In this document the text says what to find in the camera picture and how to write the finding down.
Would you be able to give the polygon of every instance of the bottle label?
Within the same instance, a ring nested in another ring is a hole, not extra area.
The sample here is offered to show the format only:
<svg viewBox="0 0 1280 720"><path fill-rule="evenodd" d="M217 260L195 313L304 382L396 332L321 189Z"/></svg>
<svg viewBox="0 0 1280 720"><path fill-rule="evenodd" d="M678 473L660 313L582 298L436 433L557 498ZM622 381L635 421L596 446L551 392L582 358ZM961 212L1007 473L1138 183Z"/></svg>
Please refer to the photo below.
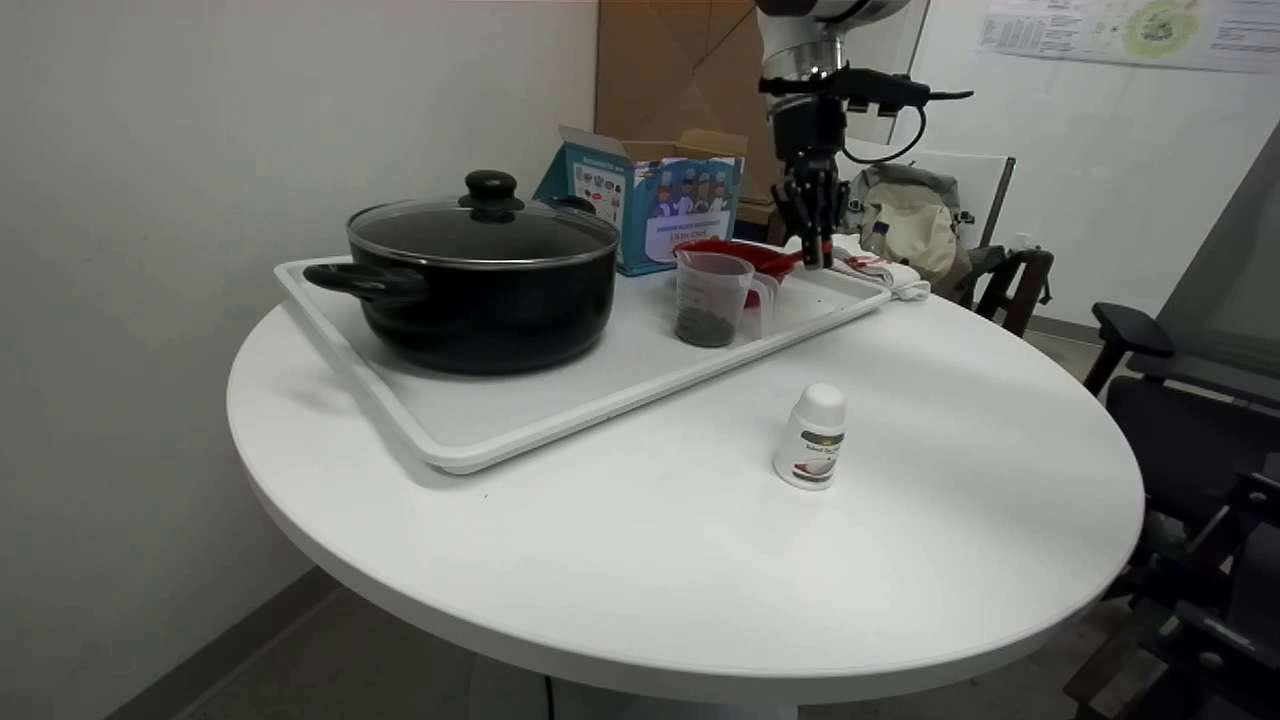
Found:
<svg viewBox="0 0 1280 720"><path fill-rule="evenodd" d="M837 473L839 443L844 443L844 433L839 437L799 433L799 446L793 454L793 475L804 484L828 484Z"/></svg>

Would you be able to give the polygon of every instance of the pot lid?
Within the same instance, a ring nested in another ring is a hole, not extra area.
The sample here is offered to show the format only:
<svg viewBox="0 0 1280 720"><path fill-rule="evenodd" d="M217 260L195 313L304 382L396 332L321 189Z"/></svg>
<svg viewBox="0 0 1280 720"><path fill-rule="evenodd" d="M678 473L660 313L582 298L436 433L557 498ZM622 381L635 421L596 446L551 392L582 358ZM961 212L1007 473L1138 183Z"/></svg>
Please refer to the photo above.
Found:
<svg viewBox="0 0 1280 720"><path fill-rule="evenodd" d="M517 199L508 172L471 172L460 199L364 209L349 233L374 257L460 268L582 264L618 242L612 222L582 202Z"/></svg>

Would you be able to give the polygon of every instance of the round white table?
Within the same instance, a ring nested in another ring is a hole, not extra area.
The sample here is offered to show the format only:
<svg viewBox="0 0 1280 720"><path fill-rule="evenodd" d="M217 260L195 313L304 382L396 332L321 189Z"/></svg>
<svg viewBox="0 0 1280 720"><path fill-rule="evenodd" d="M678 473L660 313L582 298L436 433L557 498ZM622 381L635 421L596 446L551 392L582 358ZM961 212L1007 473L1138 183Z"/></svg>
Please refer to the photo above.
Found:
<svg viewBox="0 0 1280 720"><path fill-rule="evenodd" d="M814 381L847 392L828 493L767 463ZM1112 416L944 298L888 305L484 475L396 463L278 306L235 356L228 421L265 506L353 592L566 689L703 714L1007 665L1109 588L1143 513ZM585 714L697 714L642 704Z"/></svg>

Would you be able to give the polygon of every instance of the pot lid knob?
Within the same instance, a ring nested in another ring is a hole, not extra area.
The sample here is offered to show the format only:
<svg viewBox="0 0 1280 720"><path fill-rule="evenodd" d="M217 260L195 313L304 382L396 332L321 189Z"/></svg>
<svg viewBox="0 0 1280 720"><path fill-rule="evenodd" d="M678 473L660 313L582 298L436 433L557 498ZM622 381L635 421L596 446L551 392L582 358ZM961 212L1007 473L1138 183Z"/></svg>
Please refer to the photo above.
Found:
<svg viewBox="0 0 1280 720"><path fill-rule="evenodd" d="M508 172L468 172L468 199L494 202L494 199L514 199L517 196L517 176Z"/></svg>

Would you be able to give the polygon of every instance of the blue box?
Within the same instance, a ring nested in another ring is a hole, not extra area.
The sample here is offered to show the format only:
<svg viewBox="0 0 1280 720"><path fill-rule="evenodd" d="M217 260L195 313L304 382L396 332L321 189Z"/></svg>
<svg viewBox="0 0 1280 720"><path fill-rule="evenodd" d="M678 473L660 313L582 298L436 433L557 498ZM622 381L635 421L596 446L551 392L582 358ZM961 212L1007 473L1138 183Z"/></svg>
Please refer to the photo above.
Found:
<svg viewBox="0 0 1280 720"><path fill-rule="evenodd" d="M537 199L582 196L622 228L618 268L649 274L672 268L682 240L734 235L743 190L743 141L683 133L682 141L608 141L560 126L560 152Z"/></svg>

